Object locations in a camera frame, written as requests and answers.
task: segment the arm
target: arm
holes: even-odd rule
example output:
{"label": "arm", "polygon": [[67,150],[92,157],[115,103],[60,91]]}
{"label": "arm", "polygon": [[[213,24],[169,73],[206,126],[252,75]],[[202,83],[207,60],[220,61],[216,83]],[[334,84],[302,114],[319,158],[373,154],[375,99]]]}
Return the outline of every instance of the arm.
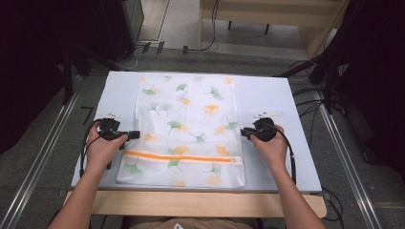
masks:
{"label": "arm", "polygon": [[86,171],[49,228],[89,228],[98,184],[107,164],[113,159],[118,147],[127,139],[126,135],[112,141],[102,137],[96,139],[98,125],[99,123],[96,123],[93,126],[87,140]]}
{"label": "arm", "polygon": [[276,182],[287,228],[326,228],[320,218],[304,200],[286,167],[287,144],[284,138],[277,135],[268,142],[263,142],[255,135],[250,137],[259,149],[266,165]]}

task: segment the metal rail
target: metal rail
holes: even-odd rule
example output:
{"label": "metal rail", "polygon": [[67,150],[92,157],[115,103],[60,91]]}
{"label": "metal rail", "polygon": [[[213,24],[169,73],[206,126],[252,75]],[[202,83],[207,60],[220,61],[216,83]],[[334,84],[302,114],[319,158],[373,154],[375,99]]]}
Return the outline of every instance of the metal rail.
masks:
{"label": "metal rail", "polygon": [[[321,93],[315,93],[316,99],[323,98]],[[367,224],[368,228],[382,228],[377,214],[373,208],[372,201],[369,198],[367,190],[364,188],[364,185],[358,175],[355,167],[352,163],[351,157],[346,149],[345,143],[339,130],[334,123],[333,117],[328,113],[327,109],[321,105],[321,114],[324,118],[325,124],[327,125],[328,131],[330,132],[331,139],[333,141],[334,147],[336,148],[337,154],[339,156],[340,162],[342,163],[345,174],[348,178],[349,184],[352,187],[354,197],[357,201],[357,204],[360,208],[363,218]]]}
{"label": "metal rail", "polygon": [[28,171],[24,181],[18,188],[18,191],[14,196],[8,212],[4,216],[0,224],[0,228],[15,228],[17,221],[19,220],[25,206],[27,205],[33,189],[35,188],[35,185],[39,180],[39,177],[41,176],[42,171],[44,170],[47,161],[52,153],[53,147],[57,139],[59,138],[61,131],[63,130],[63,127],[72,111],[73,106],[75,105],[78,93],[83,84],[79,75],[76,77],[75,84],[76,90],[72,96],[72,99],[60,110],[59,115],[57,116],[56,121],[54,122],[44,143],[42,144],[42,147],[39,150],[39,153],[35,161],[33,162],[31,169]]}

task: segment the wooden table edge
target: wooden table edge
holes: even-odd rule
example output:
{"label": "wooden table edge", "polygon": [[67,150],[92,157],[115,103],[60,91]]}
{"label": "wooden table edge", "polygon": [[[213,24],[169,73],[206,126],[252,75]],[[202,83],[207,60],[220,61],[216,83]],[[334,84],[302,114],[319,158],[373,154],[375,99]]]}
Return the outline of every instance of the wooden table edge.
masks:
{"label": "wooden table edge", "polygon": [[[303,194],[319,218],[327,214],[322,196]],[[98,191],[94,215],[283,218],[278,194],[155,191]]]}

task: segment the black stand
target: black stand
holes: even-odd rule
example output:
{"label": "black stand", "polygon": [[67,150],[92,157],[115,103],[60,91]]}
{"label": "black stand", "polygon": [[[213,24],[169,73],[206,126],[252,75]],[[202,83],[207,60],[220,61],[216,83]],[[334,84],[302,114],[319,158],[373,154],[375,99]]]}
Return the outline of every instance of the black stand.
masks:
{"label": "black stand", "polygon": [[72,63],[77,68],[78,73],[85,75],[90,74],[91,67],[84,58],[84,55],[93,58],[95,61],[104,65],[105,67],[109,68],[112,71],[119,70],[119,67],[117,67],[117,65],[100,57],[98,54],[82,45],[78,44],[67,45],[63,52],[63,75],[65,85],[65,97],[63,100],[64,105],[66,105],[69,102],[74,93],[72,81]]}
{"label": "black stand", "polygon": [[326,85],[324,93],[324,104],[328,112],[331,114],[331,96],[333,86],[339,78],[338,66],[349,64],[350,53],[353,50],[357,34],[353,34],[356,28],[362,23],[365,23],[362,17],[362,11],[366,7],[365,0],[349,1],[348,7],[343,18],[342,25],[337,30],[336,35],[331,40],[328,47],[319,55],[309,61],[289,70],[285,73],[273,75],[273,77],[290,77],[305,70],[312,65],[315,65],[312,73],[309,76],[311,84],[319,84],[324,76],[326,76]]}
{"label": "black stand", "polygon": [[332,61],[331,55],[328,54],[328,52],[323,52],[320,55],[315,56],[313,59],[295,67],[294,69],[285,73],[273,75],[273,77],[290,77],[313,65],[316,66],[309,76],[309,82],[312,84],[319,84],[324,76],[327,77],[323,102],[325,108],[328,110],[328,113],[331,114],[331,96],[333,92],[333,85],[336,78],[339,76],[339,71],[337,70],[337,64]]}

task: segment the white tabletop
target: white tabletop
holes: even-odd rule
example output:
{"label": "white tabletop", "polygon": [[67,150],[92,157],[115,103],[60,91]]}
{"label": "white tabletop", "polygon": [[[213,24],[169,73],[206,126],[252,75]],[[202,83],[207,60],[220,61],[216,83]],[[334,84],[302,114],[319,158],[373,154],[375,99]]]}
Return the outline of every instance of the white tabletop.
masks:
{"label": "white tabletop", "polygon": [[[96,117],[107,114],[119,115],[120,131],[133,131],[135,124],[135,101],[139,91],[139,80],[142,76],[163,75],[176,76],[179,74],[209,75],[215,77],[223,74],[206,73],[151,73],[151,72],[110,72],[107,82],[98,103]],[[266,112],[282,113],[273,116],[274,122],[285,130],[292,150],[295,154],[297,187],[303,192],[322,191],[319,177],[313,164],[304,131],[298,116],[292,93],[285,78],[257,77],[230,75],[234,78],[240,127],[253,127],[257,120],[254,115]],[[274,179],[262,161],[258,150],[245,137],[242,139],[245,186],[237,189],[219,189],[207,191],[224,192],[277,192]],[[146,190],[195,190],[194,188],[154,187],[117,182],[117,172],[121,162],[122,151],[118,151],[113,160],[112,168],[106,171],[99,184],[100,189],[146,189]],[[289,157],[286,164],[290,169]],[[79,160],[77,161],[72,186],[75,187],[79,180]]]}

